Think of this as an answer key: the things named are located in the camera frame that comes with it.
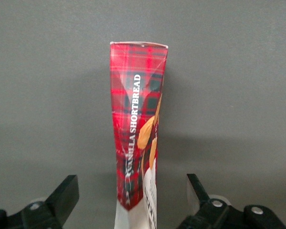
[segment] gray wall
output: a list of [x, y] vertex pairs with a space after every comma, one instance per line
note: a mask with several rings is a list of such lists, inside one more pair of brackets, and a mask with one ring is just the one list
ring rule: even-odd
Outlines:
[[113, 228], [109, 42], [169, 46], [158, 228], [188, 213], [185, 175], [286, 224], [286, 0], [0, 0], [0, 208], [81, 197], [66, 229]]

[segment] shortbread package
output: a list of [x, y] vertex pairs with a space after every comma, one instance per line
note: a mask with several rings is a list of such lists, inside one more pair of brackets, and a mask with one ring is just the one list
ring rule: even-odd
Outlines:
[[157, 139], [167, 52], [166, 45], [157, 43], [111, 42], [114, 229], [156, 229]]

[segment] metal screw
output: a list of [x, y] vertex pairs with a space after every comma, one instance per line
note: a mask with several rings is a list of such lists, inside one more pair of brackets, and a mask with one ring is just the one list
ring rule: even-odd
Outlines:
[[214, 201], [212, 202], [212, 204], [213, 204], [215, 207], [217, 207], [217, 208], [221, 208], [221, 207], [224, 205], [222, 202], [220, 202], [220, 201], [218, 201], [218, 200], [214, 200]]
[[258, 215], [262, 215], [264, 213], [263, 210], [258, 207], [253, 207], [251, 210]]
[[37, 203], [34, 203], [34, 204], [32, 204], [32, 206], [30, 206], [30, 209], [32, 210], [32, 211], [34, 211], [34, 210], [36, 210], [36, 209], [38, 209], [39, 208], [39, 204], [37, 204]]

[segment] white label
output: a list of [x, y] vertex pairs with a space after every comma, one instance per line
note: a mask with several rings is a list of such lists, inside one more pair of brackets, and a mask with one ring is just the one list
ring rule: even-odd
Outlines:
[[149, 221], [149, 228], [157, 228], [157, 188], [156, 188], [156, 159], [153, 168], [146, 171], [143, 179], [143, 197]]

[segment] black clamp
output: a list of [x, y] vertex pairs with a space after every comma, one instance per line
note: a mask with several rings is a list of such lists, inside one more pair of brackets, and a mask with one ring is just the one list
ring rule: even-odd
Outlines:
[[67, 176], [44, 202], [31, 203], [11, 216], [0, 209], [0, 229], [62, 229], [78, 199], [77, 176]]
[[187, 197], [195, 215], [177, 229], [286, 229], [269, 208], [248, 205], [241, 212], [221, 199], [210, 198], [195, 174], [187, 176]]

